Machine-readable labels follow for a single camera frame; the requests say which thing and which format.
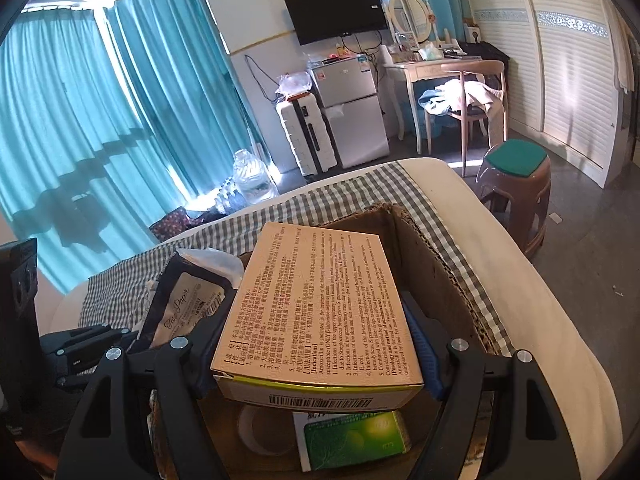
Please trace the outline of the white tape roll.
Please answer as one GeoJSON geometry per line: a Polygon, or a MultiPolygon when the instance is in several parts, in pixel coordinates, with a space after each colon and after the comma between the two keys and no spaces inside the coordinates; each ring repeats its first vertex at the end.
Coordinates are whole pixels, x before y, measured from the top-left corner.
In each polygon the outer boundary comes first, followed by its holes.
{"type": "Polygon", "coordinates": [[[282,456],[296,448],[292,413],[285,410],[244,405],[238,435],[249,450],[262,456],[282,456]]]}

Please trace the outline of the dark tissue paper pack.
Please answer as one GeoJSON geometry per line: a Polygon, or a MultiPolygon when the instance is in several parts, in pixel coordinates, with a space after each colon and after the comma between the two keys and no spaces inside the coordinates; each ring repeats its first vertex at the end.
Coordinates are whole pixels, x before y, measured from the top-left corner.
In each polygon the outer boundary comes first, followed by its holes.
{"type": "Polygon", "coordinates": [[[178,249],[157,280],[132,352],[188,336],[202,318],[228,307],[244,275],[242,260],[217,249],[178,249]]]}

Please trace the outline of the green 999 medicine box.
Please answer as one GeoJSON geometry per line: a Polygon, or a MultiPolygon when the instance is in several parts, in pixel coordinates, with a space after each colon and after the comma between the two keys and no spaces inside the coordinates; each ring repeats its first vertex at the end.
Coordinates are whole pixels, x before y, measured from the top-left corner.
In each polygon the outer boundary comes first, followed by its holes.
{"type": "Polygon", "coordinates": [[[411,440],[398,411],[293,413],[303,472],[354,466],[406,454],[411,440]]]}

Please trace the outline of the tan cardboard medicine box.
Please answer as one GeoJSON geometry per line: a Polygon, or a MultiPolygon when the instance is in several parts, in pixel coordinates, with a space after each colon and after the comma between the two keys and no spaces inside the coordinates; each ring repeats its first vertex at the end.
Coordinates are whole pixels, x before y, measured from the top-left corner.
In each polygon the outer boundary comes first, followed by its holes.
{"type": "Polygon", "coordinates": [[[298,412],[390,411],[424,386],[378,236],[268,222],[210,369],[229,400],[298,412]]]}

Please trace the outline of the checkered tablecloth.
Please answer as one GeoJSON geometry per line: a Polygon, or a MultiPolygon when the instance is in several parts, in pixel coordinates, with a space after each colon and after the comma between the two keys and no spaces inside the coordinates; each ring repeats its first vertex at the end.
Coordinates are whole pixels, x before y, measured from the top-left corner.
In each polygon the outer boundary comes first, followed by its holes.
{"type": "Polygon", "coordinates": [[[472,320],[485,347],[510,356],[514,347],[485,287],[454,241],[433,201],[398,162],[391,162],[362,176],[321,185],[281,203],[241,212],[204,224],[192,234],[168,240],[147,252],[122,260],[87,281],[79,311],[80,327],[110,323],[131,327],[145,317],[149,307],[146,285],[158,279],[168,260],[180,248],[214,248],[239,256],[255,246],[262,226],[269,222],[323,226],[365,211],[378,204],[404,207],[419,231],[446,266],[468,302],[472,320]]]}

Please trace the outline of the white bed mattress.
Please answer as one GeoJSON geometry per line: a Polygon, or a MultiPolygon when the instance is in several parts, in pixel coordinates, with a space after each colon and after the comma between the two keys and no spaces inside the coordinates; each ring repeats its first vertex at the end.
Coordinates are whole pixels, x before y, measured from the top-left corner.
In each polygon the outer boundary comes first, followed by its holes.
{"type": "MultiPolygon", "coordinates": [[[[362,176],[388,164],[308,184],[229,217],[281,203],[301,192],[362,176]]],[[[620,411],[604,368],[521,249],[446,162],[420,157],[403,159],[398,164],[433,201],[488,292],[514,351],[527,349],[538,361],[567,424],[582,478],[599,478],[623,446],[620,411]]],[[[52,315],[52,332],[79,326],[87,288],[85,281],[61,300],[52,315]]]]}

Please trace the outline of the water bottle pack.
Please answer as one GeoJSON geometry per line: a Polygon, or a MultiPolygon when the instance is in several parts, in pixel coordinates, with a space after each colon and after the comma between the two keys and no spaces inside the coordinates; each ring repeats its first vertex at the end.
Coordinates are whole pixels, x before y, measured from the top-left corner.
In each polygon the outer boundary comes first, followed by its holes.
{"type": "Polygon", "coordinates": [[[218,211],[226,216],[234,214],[247,206],[247,200],[232,177],[228,177],[228,179],[224,180],[224,183],[217,188],[215,205],[218,211]]]}

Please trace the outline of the brown stool teal cushion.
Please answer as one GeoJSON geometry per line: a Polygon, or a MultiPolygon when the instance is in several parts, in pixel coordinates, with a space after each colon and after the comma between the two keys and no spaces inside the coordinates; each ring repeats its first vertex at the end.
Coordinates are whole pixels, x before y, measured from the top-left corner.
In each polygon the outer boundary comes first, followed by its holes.
{"type": "Polygon", "coordinates": [[[527,258],[544,244],[551,192],[551,162],[538,144],[506,140],[491,148],[476,175],[480,202],[527,258]]]}

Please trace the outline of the teal curtain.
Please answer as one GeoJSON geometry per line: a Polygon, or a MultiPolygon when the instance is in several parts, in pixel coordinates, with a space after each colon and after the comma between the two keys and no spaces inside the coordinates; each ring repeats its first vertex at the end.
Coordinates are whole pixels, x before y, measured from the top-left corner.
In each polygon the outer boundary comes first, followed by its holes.
{"type": "Polygon", "coordinates": [[[1,44],[1,212],[59,292],[151,249],[151,226],[269,157],[207,0],[17,14],[1,44]]]}

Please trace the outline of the large water jug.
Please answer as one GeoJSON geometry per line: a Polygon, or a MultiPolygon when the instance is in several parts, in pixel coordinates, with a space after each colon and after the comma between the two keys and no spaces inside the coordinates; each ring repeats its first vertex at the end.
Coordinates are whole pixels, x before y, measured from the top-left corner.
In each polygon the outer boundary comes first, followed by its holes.
{"type": "Polygon", "coordinates": [[[234,153],[233,181],[247,203],[255,205],[278,195],[265,164],[247,150],[234,153]]]}

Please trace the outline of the wooden chair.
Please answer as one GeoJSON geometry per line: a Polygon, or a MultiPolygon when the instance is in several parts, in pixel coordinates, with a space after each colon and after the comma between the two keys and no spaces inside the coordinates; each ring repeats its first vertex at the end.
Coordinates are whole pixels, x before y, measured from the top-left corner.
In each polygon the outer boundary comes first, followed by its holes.
{"type": "MultiPolygon", "coordinates": [[[[468,149],[474,122],[486,124],[488,148],[506,140],[506,74],[498,60],[472,60],[442,63],[449,75],[443,84],[427,90],[419,98],[428,117],[448,116],[460,124],[461,171],[466,175],[468,149]]],[[[430,118],[427,141],[432,140],[430,118]]]]}

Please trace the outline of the white suitcase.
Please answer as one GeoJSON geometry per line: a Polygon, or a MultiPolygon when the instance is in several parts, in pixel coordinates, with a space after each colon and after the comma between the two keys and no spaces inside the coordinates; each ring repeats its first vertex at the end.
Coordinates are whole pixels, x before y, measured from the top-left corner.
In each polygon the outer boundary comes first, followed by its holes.
{"type": "Polygon", "coordinates": [[[337,165],[329,130],[312,93],[283,100],[276,110],[303,177],[320,176],[337,165]]]}

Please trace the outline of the white louvered wardrobe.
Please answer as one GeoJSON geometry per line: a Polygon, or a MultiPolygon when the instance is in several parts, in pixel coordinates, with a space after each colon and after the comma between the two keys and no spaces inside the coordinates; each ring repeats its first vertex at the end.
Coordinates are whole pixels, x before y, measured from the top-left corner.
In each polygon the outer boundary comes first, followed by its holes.
{"type": "Polygon", "coordinates": [[[631,158],[634,61],[611,0],[469,0],[485,41],[510,58],[509,127],[600,186],[631,158]]]}

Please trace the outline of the wooden desk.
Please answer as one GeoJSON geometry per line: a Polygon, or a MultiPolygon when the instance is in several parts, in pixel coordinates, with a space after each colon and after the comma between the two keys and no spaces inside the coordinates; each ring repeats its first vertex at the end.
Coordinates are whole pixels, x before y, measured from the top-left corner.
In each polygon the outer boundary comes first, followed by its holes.
{"type": "Polygon", "coordinates": [[[442,69],[444,65],[461,68],[466,62],[480,61],[479,56],[469,58],[442,58],[434,61],[402,62],[385,61],[385,89],[390,96],[398,122],[398,139],[404,140],[409,133],[413,133],[416,154],[423,154],[423,139],[426,139],[426,152],[432,154],[431,128],[426,120],[421,119],[418,97],[420,90],[434,87],[444,82],[452,73],[442,69]]]}

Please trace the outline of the black wall television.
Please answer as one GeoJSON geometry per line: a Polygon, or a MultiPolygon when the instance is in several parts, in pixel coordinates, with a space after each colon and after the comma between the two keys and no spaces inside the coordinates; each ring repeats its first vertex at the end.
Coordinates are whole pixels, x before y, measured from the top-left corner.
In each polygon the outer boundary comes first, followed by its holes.
{"type": "Polygon", "coordinates": [[[381,0],[284,0],[301,46],[388,29],[381,0]]]}

